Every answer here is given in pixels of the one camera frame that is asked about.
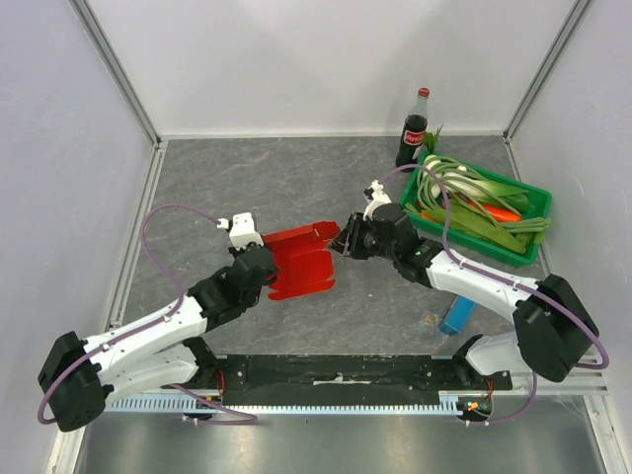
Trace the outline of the red paper box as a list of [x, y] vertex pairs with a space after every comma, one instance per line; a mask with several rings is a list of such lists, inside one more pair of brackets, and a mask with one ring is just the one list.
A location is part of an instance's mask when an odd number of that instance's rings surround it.
[[336, 280], [328, 246], [340, 231], [335, 221], [318, 221], [265, 235], [278, 267], [268, 298], [282, 301], [330, 290]]

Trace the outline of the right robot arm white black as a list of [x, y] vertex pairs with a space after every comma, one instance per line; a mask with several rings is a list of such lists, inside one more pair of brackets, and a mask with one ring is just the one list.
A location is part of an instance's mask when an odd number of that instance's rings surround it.
[[532, 371], [561, 382], [598, 336], [565, 279], [521, 279], [471, 263], [421, 237], [397, 203], [382, 204], [370, 215], [353, 213], [329, 247], [353, 260], [386, 259], [403, 279], [469, 299], [512, 323], [510, 332], [475, 337], [466, 345], [451, 371], [463, 388], [475, 388], [488, 375], [504, 371]]

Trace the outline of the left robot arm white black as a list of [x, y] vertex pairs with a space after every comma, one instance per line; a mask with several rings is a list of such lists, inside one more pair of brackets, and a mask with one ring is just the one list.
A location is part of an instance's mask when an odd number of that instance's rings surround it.
[[202, 335], [254, 307], [277, 272], [272, 251], [252, 244], [230, 266], [148, 316], [85, 339], [75, 332], [59, 336], [38, 376], [39, 422], [68, 433], [139, 392], [188, 382], [208, 387], [217, 366]]

